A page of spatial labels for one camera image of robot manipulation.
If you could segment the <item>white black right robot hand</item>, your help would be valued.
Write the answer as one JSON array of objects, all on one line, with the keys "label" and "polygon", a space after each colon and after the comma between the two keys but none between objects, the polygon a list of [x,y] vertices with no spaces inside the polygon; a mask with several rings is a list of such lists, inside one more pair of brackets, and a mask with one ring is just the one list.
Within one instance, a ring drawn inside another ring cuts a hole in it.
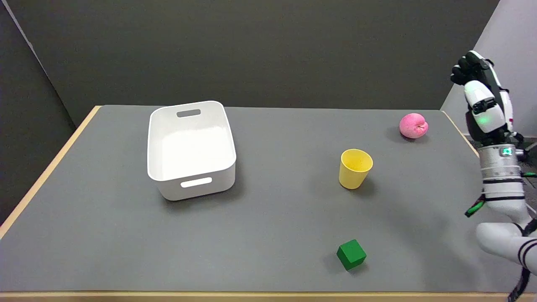
[{"label": "white black right robot hand", "polygon": [[480,146],[502,145],[524,137],[514,130],[514,109],[509,90],[502,87],[494,63],[475,50],[460,57],[450,80],[462,86],[467,103],[468,132]]}]

